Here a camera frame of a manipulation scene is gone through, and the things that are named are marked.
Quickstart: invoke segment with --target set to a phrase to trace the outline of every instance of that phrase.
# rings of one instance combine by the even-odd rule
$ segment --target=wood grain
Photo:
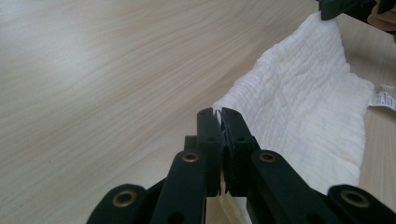
[[[84,223],[162,178],[212,106],[311,0],[0,0],[0,222]],[[340,17],[351,69],[396,85],[391,36]],[[396,118],[366,115],[361,186],[396,210]],[[228,223],[218,199],[208,223]]]

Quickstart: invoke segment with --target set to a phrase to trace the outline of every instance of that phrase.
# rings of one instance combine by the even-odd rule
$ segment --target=brass screw insert
[[[113,198],[113,205],[116,207],[126,207],[132,203],[137,198],[137,193],[132,190],[122,191]]]
[[[199,157],[197,154],[189,152],[189,153],[184,154],[182,159],[183,159],[183,161],[186,161],[186,162],[195,162],[195,161],[198,161]]]
[[[262,154],[260,154],[259,156],[261,161],[265,161],[265,162],[275,162],[276,161],[276,156],[274,156],[271,153],[268,152],[263,152]]]
[[[340,192],[341,198],[349,204],[359,208],[366,208],[370,205],[369,200],[362,194],[349,189],[343,189]]]

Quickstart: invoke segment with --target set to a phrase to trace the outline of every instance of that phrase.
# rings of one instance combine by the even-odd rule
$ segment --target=wooden table
[[[0,223],[84,223],[110,189],[164,178],[196,113],[317,10],[312,0],[0,0]],[[392,37],[339,22],[352,71],[396,86]],[[360,186],[396,210],[396,113],[369,108],[365,120]],[[218,198],[207,220],[228,223]]]

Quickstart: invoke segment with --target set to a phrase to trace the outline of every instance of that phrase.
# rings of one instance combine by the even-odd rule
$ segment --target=black object
[[[375,0],[318,0],[320,18],[327,21],[339,16],[342,13],[347,14],[359,21],[367,22]],[[379,3],[378,14],[382,14],[393,9],[396,6],[396,0],[381,0]],[[396,31],[386,31],[388,34],[396,35]]]
[[[88,224],[205,223],[206,197],[220,195],[221,166],[226,192],[247,197],[253,223],[396,223],[396,214],[362,189],[335,186],[325,196],[309,188],[281,155],[260,149],[237,111],[208,108],[197,121],[197,136],[186,136],[164,180],[148,190],[112,189]]]

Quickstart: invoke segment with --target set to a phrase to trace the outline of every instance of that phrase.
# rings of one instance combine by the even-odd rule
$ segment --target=white cloth
[[[337,20],[321,21],[318,12],[265,51],[213,107],[239,111],[261,148],[280,153],[327,194],[329,186],[359,183],[373,88],[350,73]],[[244,200],[223,199],[223,207],[250,222]]]

